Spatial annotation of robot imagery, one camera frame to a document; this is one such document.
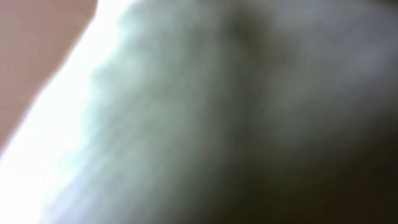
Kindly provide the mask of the beige cotton shorts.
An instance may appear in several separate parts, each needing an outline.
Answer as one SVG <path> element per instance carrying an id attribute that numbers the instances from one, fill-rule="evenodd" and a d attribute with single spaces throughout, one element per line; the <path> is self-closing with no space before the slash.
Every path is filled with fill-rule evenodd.
<path id="1" fill-rule="evenodd" d="M 1 222 L 396 223 L 397 2 L 99 1 Z"/>

